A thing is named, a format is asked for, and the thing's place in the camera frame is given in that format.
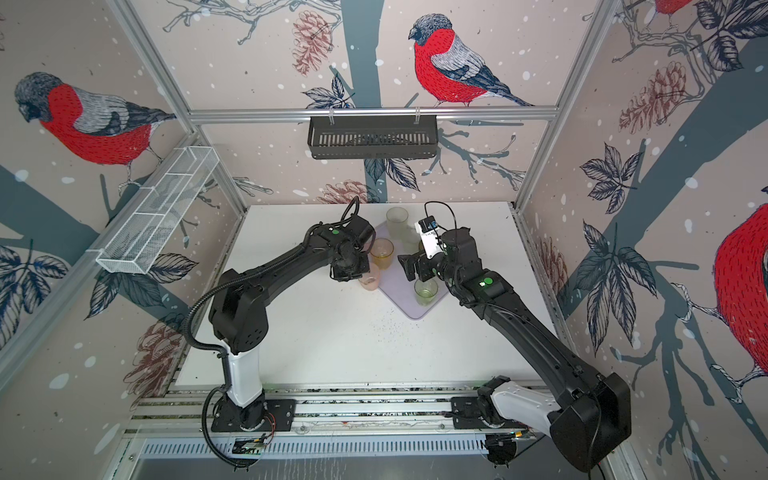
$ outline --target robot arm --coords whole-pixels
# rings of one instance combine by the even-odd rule
[[[434,276],[444,280],[459,305],[471,309],[515,346],[553,395],[497,377],[478,390],[483,420],[489,425],[503,419],[528,423],[550,435],[573,466],[590,471],[631,434],[627,384],[616,373],[602,376],[576,356],[528,310],[509,282],[484,269],[469,228],[447,230],[435,242],[434,217],[416,226],[431,251],[398,257],[408,280],[416,276],[422,281]]]

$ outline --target black mounting plate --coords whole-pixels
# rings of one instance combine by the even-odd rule
[[[229,407],[230,403],[225,402],[222,397],[216,404],[214,411],[219,414],[218,417],[214,416],[214,422],[210,426],[212,432],[235,432],[235,433],[247,433],[240,428],[240,420],[238,419],[237,412]],[[264,413],[271,413],[275,416],[276,432],[289,432],[290,426],[293,423],[293,413],[296,410],[296,400],[293,399],[267,399],[264,402]],[[269,432],[272,430],[272,425],[264,419],[261,424],[256,427],[254,432]]]
[[[455,396],[451,397],[451,413],[453,418],[453,428],[456,430],[477,430],[490,429],[482,421],[480,408],[478,407],[478,398],[476,396]],[[527,429],[524,423],[515,420],[507,420],[500,429]]]

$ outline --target white table surface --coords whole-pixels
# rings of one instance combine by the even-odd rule
[[[400,204],[409,221],[424,217],[423,204]],[[552,332],[541,292],[508,205],[451,204],[458,225],[472,229],[483,267],[499,272]],[[391,204],[363,204],[360,216],[376,226]],[[337,221],[344,205],[253,206],[240,230],[227,268],[239,272],[272,260],[296,246],[312,224]],[[443,226],[448,209],[429,205]],[[400,268],[394,262],[390,268]],[[476,384],[496,375],[539,380],[520,353],[496,329],[448,295],[426,316],[411,320],[383,293],[354,280],[337,283],[329,267],[318,269],[281,293],[266,309],[270,329],[260,344],[260,375],[270,386],[426,386]],[[197,338],[214,342],[210,322]],[[176,388],[221,384],[215,353],[191,349]]]

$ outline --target red bird breast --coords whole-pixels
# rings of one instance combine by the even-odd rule
[[[768,204],[723,240],[715,258],[717,309],[755,363],[768,372]]]
[[[439,101],[469,103],[486,93],[486,90],[453,81],[432,64],[433,55],[446,53],[451,49],[454,36],[453,30],[442,28],[435,31],[423,47],[418,43],[414,44],[416,78],[424,89]]]
[[[83,107],[78,94],[67,84],[48,94],[51,121],[40,124],[58,138],[73,154],[95,164],[128,164],[149,145],[151,125],[114,136],[84,134],[74,128]]]

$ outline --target clear plastic cup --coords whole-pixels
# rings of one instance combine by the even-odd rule
[[[374,262],[370,262],[370,271],[364,273],[358,281],[360,282],[360,285],[362,285],[362,288],[372,292],[379,288],[381,277],[382,271],[379,270],[379,267]]]
[[[387,238],[377,238],[371,247],[372,260],[381,270],[386,270],[392,265],[394,253],[395,246]]]
[[[438,289],[437,281],[434,278],[425,282],[416,279],[416,282],[413,284],[413,289],[416,292],[416,302],[418,302],[419,305],[427,306],[435,300]]]
[[[402,239],[408,227],[408,211],[402,207],[392,207],[386,211],[386,229],[392,238]]]

